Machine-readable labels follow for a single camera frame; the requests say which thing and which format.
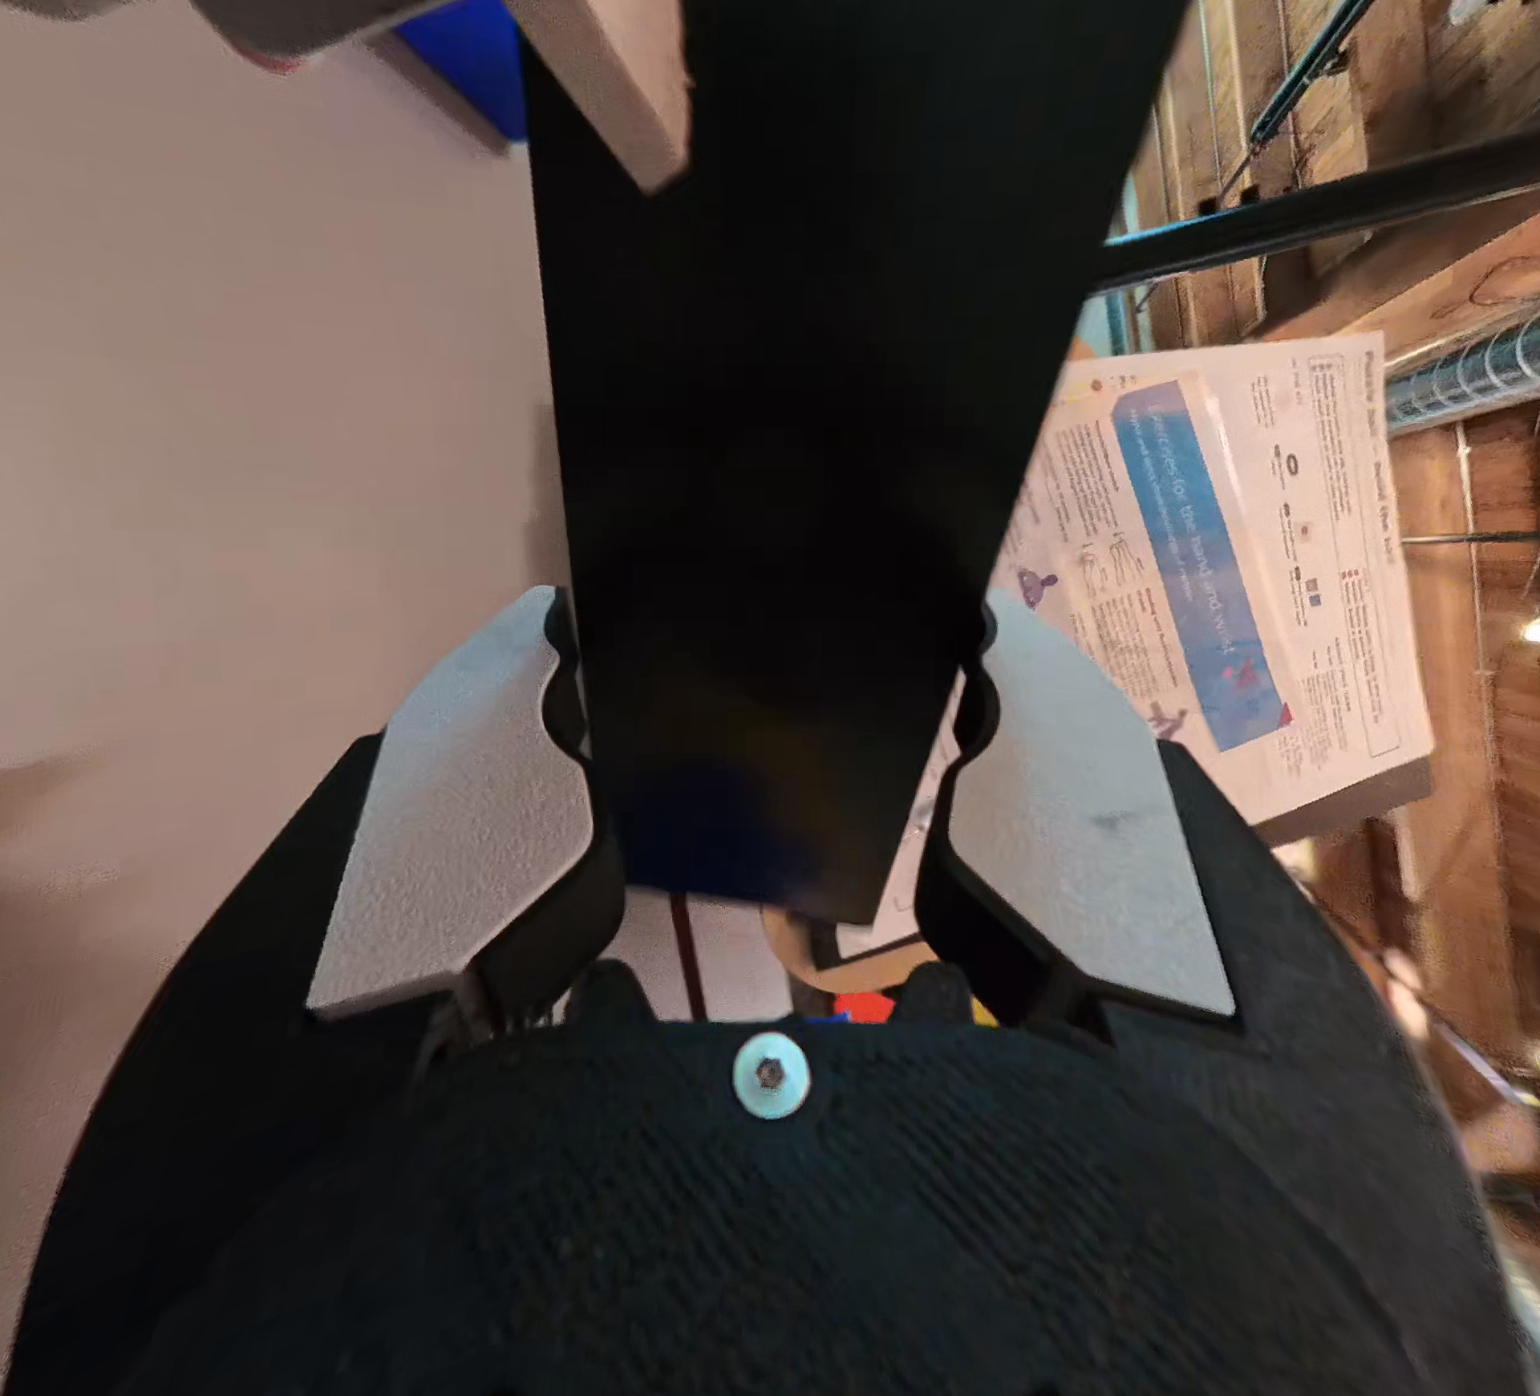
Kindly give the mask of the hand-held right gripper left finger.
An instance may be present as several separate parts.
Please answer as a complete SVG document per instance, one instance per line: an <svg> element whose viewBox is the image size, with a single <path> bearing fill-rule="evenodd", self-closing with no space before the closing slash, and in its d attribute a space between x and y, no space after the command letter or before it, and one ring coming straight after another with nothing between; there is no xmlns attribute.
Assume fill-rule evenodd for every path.
<svg viewBox="0 0 1540 1396"><path fill-rule="evenodd" d="M561 1002L615 943L624 865L588 768L561 586L529 586L396 704L308 1010L456 995L495 1025Z"/></svg>

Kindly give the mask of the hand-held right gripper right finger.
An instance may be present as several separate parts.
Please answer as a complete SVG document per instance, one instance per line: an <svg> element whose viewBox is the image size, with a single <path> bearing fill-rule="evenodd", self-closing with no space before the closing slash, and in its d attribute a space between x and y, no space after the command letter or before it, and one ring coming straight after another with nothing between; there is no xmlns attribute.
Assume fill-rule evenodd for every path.
<svg viewBox="0 0 1540 1396"><path fill-rule="evenodd" d="M993 1025L1105 1002L1224 1025L1239 995L1159 737L1016 592L988 592L919 870L919 926Z"/></svg>

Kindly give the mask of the blue plastic bin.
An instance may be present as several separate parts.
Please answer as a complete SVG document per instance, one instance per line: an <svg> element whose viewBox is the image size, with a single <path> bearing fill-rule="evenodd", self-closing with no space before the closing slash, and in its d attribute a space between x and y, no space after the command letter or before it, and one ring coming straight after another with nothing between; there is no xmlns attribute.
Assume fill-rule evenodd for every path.
<svg viewBox="0 0 1540 1396"><path fill-rule="evenodd" d="M518 24L504 0L444 0L391 31L395 47L488 137L529 142Z"/></svg>

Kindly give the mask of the thin black plate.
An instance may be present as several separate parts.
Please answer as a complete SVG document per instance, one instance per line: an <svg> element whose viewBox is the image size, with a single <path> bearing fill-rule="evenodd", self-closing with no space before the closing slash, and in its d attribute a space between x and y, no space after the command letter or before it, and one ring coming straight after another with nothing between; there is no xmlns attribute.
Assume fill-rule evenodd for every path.
<svg viewBox="0 0 1540 1396"><path fill-rule="evenodd" d="M529 51L624 876L866 926L1188 0L685 0L639 193Z"/></svg>

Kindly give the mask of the grey desk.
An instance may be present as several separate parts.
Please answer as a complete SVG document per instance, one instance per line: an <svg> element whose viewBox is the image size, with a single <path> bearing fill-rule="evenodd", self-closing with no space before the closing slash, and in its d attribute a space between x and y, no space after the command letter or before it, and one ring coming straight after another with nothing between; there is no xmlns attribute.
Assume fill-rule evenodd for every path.
<svg viewBox="0 0 1540 1396"><path fill-rule="evenodd" d="M187 0L5 11L5 1039L130 1025L561 515L529 152Z"/></svg>

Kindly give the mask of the wooden document stand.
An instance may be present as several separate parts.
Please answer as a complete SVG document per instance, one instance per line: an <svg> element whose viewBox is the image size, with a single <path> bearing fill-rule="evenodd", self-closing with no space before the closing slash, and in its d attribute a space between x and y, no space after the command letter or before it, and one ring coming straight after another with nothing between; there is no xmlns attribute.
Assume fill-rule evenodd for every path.
<svg viewBox="0 0 1540 1396"><path fill-rule="evenodd" d="M901 982L913 962L935 957L919 929L913 897L919 897L919 865L920 865L929 816L935 816L935 794L940 794L944 774L961 757L956 719L961 719L961 691L951 691L948 722L944 722L944 730L935 737L935 757L920 774L913 821L901 838L896 870L889 876L872 926L824 929L824 926L810 926L810 922L764 906L764 937L768 937L776 957L800 982L824 984L830 995L866 995L866 988Z"/></svg>

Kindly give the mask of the exercise sheet with blue banner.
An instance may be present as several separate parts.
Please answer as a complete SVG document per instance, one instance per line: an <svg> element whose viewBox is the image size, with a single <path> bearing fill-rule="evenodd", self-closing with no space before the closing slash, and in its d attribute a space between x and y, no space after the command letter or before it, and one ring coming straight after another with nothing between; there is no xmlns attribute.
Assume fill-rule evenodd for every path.
<svg viewBox="0 0 1540 1396"><path fill-rule="evenodd" d="M1299 673L1202 377L1051 400L993 586L1068 635L1251 826L1299 805Z"/></svg>

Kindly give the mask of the white instruction sheet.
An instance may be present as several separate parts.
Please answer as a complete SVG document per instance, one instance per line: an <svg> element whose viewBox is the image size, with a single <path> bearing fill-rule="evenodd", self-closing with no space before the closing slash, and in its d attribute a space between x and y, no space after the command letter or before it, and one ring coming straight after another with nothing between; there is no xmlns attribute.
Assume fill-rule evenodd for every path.
<svg viewBox="0 0 1540 1396"><path fill-rule="evenodd" d="M1430 789L1430 719L1386 432L1386 335L1076 360L1051 400L1202 377L1262 592L1299 673L1299 805L1274 848L1351 831Z"/></svg>

